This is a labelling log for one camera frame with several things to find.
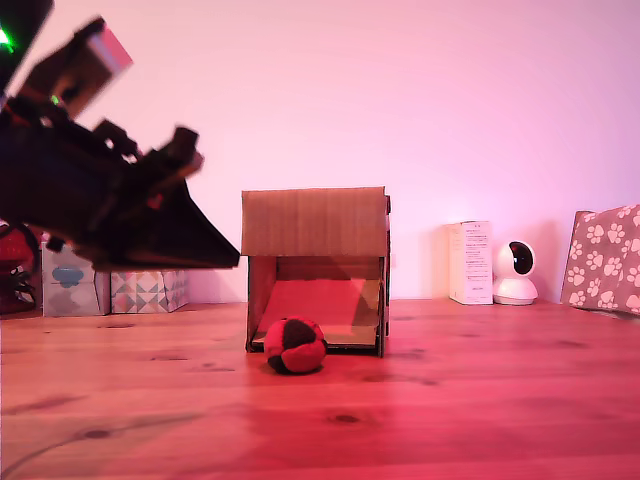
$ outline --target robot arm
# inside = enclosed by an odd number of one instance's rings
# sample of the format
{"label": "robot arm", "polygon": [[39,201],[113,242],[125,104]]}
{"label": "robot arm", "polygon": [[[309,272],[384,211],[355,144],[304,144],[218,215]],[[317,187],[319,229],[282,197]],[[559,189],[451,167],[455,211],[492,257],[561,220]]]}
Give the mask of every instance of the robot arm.
{"label": "robot arm", "polygon": [[[2,89],[52,3],[0,6]],[[186,185],[202,164],[197,132],[178,126],[165,145],[143,154],[108,121],[93,131],[74,121],[130,64],[97,18],[32,69],[0,111],[0,218],[49,232],[53,250],[71,244],[96,271],[236,267],[240,253]]]}

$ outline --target gift box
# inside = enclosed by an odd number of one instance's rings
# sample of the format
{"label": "gift box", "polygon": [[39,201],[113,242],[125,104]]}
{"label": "gift box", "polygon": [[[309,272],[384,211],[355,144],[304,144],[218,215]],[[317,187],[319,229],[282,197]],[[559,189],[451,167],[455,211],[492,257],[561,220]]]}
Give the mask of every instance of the gift box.
{"label": "gift box", "polygon": [[42,244],[42,313],[45,317],[84,317],[110,313],[108,273],[65,245],[59,253]]}
{"label": "gift box", "polygon": [[306,317],[330,351],[384,355],[389,333],[391,202],[384,187],[243,192],[248,257],[246,349]]}
{"label": "gift box", "polygon": [[112,313],[170,313],[186,305],[184,270],[113,272]]}
{"label": "gift box", "polygon": [[640,315],[640,205],[578,211],[560,302],[614,315]]}

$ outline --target green led light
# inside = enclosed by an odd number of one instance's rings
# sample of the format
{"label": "green led light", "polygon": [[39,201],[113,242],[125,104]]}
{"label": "green led light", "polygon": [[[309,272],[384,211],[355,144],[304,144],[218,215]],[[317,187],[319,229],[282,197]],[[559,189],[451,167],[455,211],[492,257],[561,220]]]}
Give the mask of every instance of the green led light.
{"label": "green led light", "polygon": [[0,46],[4,46],[7,50],[9,50],[9,53],[13,53],[13,45],[11,39],[9,38],[9,35],[7,35],[7,32],[2,29],[2,27],[0,27]]}

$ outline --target cardboard box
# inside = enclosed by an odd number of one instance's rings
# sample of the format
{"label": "cardboard box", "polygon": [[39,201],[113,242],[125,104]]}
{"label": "cardboard box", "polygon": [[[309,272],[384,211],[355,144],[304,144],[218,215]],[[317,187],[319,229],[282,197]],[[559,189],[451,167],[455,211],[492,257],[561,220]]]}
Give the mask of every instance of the cardboard box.
{"label": "cardboard box", "polygon": [[287,316],[320,325],[330,349],[384,355],[391,236],[384,187],[243,192],[248,351]]}
{"label": "cardboard box", "polygon": [[112,313],[171,313],[188,303],[184,270],[113,272]]}
{"label": "cardboard box", "polygon": [[449,225],[449,296],[464,305],[493,303],[491,224]]}
{"label": "cardboard box", "polygon": [[42,313],[45,317],[107,315],[110,312],[108,273],[65,245],[60,253],[42,244]]}

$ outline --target white security camera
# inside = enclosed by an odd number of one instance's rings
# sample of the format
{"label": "white security camera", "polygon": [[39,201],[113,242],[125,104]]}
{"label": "white security camera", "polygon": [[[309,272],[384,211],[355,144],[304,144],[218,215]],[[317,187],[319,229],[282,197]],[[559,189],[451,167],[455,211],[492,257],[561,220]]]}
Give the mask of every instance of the white security camera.
{"label": "white security camera", "polygon": [[503,305],[532,304],[538,298],[538,290],[529,279],[535,266],[536,255],[527,243],[513,241],[500,248],[494,261],[494,302]]}

